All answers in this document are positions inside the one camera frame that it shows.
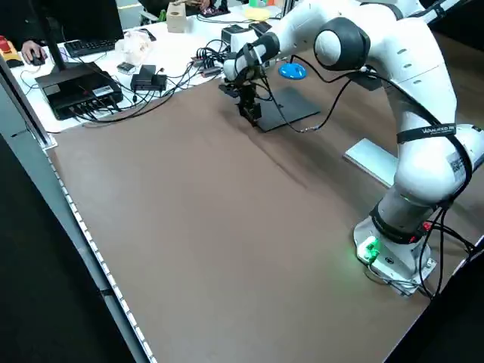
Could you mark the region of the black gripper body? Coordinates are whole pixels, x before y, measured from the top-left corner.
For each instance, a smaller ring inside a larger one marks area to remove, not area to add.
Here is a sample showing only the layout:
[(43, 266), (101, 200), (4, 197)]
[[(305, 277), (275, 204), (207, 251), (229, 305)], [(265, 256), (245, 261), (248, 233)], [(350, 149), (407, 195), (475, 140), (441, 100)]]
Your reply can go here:
[(250, 67), (241, 71), (235, 79), (225, 78), (225, 85), (230, 96), (237, 98), (239, 104), (254, 104), (255, 100), (269, 101), (269, 95), (263, 97), (257, 92), (257, 88), (263, 88), (268, 93), (264, 85), (257, 83), (263, 79), (265, 73), (261, 67)]

